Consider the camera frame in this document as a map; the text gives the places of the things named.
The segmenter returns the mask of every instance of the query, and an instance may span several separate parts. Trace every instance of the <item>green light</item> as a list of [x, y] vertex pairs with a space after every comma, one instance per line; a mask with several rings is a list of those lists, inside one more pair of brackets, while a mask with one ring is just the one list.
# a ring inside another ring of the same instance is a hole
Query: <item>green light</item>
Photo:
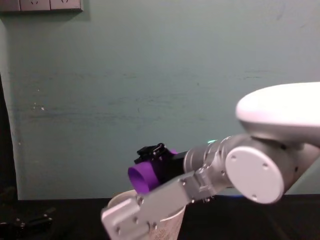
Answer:
[[212, 144], [212, 143], [214, 143], [215, 141], [217, 141], [217, 140], [210, 140], [210, 141], [208, 141], [208, 144]]

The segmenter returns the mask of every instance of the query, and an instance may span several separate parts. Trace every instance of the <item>round joint cap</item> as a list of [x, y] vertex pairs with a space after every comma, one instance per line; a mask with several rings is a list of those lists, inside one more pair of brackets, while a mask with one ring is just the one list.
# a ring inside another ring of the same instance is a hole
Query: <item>round joint cap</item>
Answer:
[[254, 202], [271, 204], [284, 194], [281, 171], [269, 156], [258, 149], [236, 147], [227, 155], [225, 168], [234, 187]]

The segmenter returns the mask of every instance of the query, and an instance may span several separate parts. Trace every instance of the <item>cup rim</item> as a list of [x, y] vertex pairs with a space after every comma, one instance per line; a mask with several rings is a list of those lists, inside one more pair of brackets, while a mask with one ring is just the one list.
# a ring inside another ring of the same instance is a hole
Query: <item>cup rim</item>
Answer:
[[[127, 194], [137, 194], [136, 190], [132, 189], [132, 190], [129, 190], [129, 191], [124, 191], [122, 193], [119, 193], [117, 195], [115, 195], [113, 198], [111, 198], [111, 200], [108, 202], [108, 205], [107, 205], [107, 208], [112, 208], [112, 206], [110, 206], [114, 201], [115, 201], [115, 198], [117, 197], [121, 197], [123, 195], [127, 195]], [[169, 216], [169, 217], [166, 217], [164, 219], [161, 219], [160, 222], [164, 222], [164, 221], [168, 221], [168, 220], [171, 220], [175, 217], [177, 217], [178, 215], [182, 214], [186, 209], [186, 206], [182, 207], [177, 213], [175, 213], [174, 215], [172, 216]]]

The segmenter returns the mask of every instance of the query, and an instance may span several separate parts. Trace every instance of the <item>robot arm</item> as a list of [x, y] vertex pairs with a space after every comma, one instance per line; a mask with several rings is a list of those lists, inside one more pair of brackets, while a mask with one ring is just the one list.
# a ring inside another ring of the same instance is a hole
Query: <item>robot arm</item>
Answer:
[[320, 155], [315, 89], [320, 83], [296, 83], [245, 96], [236, 116], [248, 134], [192, 148], [183, 157], [184, 174], [102, 210], [110, 238], [147, 240], [161, 219], [228, 187], [257, 203], [278, 201]]

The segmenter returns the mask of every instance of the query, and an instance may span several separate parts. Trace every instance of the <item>wall socket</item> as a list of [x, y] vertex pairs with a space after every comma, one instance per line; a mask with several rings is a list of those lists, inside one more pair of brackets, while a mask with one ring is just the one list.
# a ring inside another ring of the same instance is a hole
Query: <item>wall socket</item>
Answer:
[[82, 0], [50, 0], [51, 10], [69, 10], [82, 12]]
[[19, 0], [0, 0], [0, 12], [19, 12]]
[[20, 0], [21, 11], [50, 11], [50, 0]]

